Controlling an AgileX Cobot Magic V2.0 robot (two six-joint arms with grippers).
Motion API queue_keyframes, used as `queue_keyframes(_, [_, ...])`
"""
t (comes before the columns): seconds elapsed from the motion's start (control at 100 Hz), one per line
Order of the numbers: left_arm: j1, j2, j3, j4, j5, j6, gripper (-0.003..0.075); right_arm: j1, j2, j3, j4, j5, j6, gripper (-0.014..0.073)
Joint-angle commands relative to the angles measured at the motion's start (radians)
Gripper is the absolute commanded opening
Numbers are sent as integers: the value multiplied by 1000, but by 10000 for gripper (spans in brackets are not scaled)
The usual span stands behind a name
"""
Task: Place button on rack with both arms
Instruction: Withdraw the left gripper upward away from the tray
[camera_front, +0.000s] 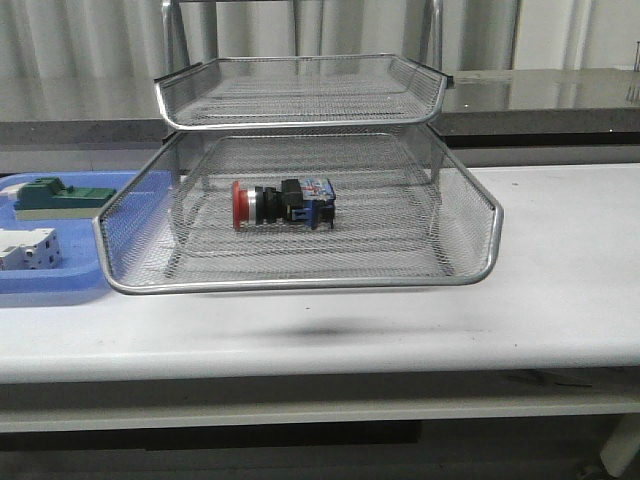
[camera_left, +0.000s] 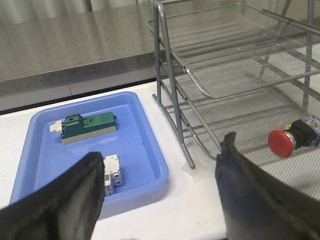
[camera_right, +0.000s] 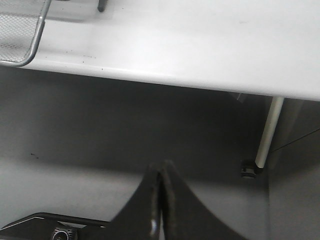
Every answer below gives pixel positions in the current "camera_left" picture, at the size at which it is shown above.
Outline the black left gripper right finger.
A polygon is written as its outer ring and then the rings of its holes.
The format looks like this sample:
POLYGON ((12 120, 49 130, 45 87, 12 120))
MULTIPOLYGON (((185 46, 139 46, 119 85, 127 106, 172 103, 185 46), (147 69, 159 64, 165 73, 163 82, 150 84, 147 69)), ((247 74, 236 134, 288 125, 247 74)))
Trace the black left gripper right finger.
POLYGON ((236 149, 236 133, 220 143, 215 179, 229 240, 318 240, 320 202, 279 181, 236 149))

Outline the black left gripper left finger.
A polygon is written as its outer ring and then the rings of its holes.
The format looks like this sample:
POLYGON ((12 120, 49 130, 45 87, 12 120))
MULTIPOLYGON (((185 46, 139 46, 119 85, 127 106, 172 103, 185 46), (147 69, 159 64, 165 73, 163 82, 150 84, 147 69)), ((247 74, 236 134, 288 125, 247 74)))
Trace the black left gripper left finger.
POLYGON ((62 175, 0 211, 2 240, 89 240, 104 197, 104 163, 89 152, 62 175))

